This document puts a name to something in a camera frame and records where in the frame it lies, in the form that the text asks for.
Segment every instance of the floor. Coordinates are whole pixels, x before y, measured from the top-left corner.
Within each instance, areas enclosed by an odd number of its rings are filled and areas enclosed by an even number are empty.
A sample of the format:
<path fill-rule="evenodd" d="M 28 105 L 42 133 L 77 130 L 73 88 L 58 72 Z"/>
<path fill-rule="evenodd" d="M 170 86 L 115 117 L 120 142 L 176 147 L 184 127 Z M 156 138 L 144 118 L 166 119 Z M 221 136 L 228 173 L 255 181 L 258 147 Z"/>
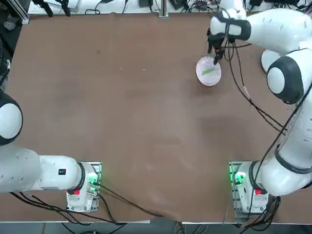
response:
<path fill-rule="evenodd" d="M 6 13 L 0 12 L 0 32 L 7 39 L 12 48 L 15 48 L 19 38 L 21 27 L 18 26 L 13 32 L 7 32 L 1 26 L 6 19 Z M 149 234 L 170 234 L 173 233 L 175 222 L 157 218 L 151 221 L 150 224 L 127 224 L 121 228 L 116 234 L 134 234 L 134 233 L 149 233 Z M 66 224 L 74 233 L 80 234 L 88 230 L 97 230 L 100 233 L 109 233 L 116 229 L 116 226 L 108 223 L 94 223 L 90 226 L 80 226 L 76 224 Z M 185 233 L 192 234 L 198 225 L 189 224 L 186 226 Z M 205 234 L 238 234 L 241 230 L 237 229 L 231 224 L 211 224 L 208 226 Z M 0 223 L 1 234 L 18 234 L 18 233 L 32 233 L 32 234 L 68 234 L 60 223 Z M 256 233 L 256 231 L 248 230 L 245 234 Z M 312 226 L 298 226 L 298 225 L 272 225 L 263 234 L 312 234 Z"/>

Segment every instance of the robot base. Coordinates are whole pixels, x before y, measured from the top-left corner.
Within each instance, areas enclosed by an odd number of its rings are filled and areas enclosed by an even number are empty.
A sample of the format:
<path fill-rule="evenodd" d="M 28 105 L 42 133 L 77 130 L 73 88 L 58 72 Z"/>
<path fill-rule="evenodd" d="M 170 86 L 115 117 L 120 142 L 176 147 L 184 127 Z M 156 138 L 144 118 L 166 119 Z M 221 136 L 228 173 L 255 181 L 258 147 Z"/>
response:
<path fill-rule="evenodd" d="M 232 196 L 237 223 L 247 221 L 250 211 L 252 186 L 249 182 L 248 170 L 251 161 L 230 161 L 230 177 L 232 186 Z M 253 206 L 250 216 L 258 215 L 266 209 L 268 203 L 268 193 L 265 195 L 253 195 Z"/>
<path fill-rule="evenodd" d="M 67 209 L 76 212 L 95 212 L 98 210 L 100 187 L 92 182 L 101 182 L 101 162 L 81 162 L 85 169 L 85 180 L 82 188 L 76 194 L 66 193 Z"/>

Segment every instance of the green vegetable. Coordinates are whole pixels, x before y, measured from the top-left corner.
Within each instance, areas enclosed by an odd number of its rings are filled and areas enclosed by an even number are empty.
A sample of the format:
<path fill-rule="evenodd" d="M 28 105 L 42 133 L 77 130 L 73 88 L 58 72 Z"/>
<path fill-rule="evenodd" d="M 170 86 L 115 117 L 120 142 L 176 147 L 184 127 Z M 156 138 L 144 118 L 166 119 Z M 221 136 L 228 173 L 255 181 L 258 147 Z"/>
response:
<path fill-rule="evenodd" d="M 211 68 L 211 69 L 208 69 L 208 70 L 205 70 L 201 73 L 201 75 L 205 75 L 205 74 L 208 74 L 210 72 L 212 72 L 214 70 L 214 68 Z"/>

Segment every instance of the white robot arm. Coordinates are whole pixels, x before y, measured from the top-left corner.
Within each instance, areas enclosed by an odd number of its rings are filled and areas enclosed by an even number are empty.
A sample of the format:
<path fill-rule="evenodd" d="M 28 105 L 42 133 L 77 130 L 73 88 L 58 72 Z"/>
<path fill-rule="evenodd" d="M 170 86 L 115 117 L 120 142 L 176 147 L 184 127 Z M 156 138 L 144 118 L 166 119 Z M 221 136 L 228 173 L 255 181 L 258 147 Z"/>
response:
<path fill-rule="evenodd" d="M 217 51 L 214 62 L 222 57 L 223 39 L 236 39 L 275 51 L 281 58 L 271 64 L 267 84 L 271 92 L 286 104 L 296 104 L 312 82 L 312 20 L 308 15 L 289 9 L 272 9 L 246 17 L 240 0 L 223 0 L 223 8 L 211 19 L 209 50 Z M 242 209 L 261 213 L 268 193 L 287 195 L 312 182 L 312 94 L 309 93 L 283 142 L 259 162 L 245 162 L 238 171 Z M 253 197 L 253 206 L 249 208 Z"/>
<path fill-rule="evenodd" d="M 67 156 L 39 156 L 10 144 L 20 134 L 20 106 L 0 90 L 0 193 L 27 190 L 66 190 L 67 208 L 76 212 L 95 211 L 99 182 L 90 163 Z"/>

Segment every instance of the green led light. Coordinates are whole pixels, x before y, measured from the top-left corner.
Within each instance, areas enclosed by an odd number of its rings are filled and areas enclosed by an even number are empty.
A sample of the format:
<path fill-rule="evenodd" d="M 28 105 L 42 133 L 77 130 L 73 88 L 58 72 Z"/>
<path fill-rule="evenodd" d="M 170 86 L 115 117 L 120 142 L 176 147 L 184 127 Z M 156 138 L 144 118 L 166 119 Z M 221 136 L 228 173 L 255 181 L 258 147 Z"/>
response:
<path fill-rule="evenodd" d="M 246 176 L 246 173 L 244 173 L 244 172 L 237 172 L 235 174 L 235 181 L 236 181 L 236 183 L 237 184 L 242 184 L 243 181 L 244 181 L 245 176 Z"/>

